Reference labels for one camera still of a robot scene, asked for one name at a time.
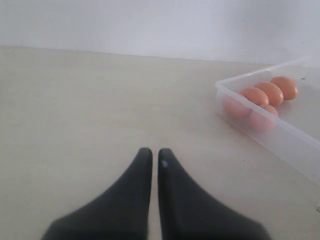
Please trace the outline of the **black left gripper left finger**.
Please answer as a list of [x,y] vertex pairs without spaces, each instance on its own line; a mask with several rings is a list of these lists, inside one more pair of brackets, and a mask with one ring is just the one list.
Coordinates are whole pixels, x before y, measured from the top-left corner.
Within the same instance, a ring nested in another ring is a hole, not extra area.
[[44,240],[146,240],[152,151],[140,148],[120,178],[100,196],[51,223]]

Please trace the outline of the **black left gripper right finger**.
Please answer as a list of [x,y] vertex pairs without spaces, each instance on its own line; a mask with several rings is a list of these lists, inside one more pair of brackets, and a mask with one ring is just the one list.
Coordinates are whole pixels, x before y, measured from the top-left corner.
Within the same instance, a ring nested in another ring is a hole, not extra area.
[[265,227],[224,205],[185,171],[173,151],[158,152],[158,206],[164,240],[269,240]]

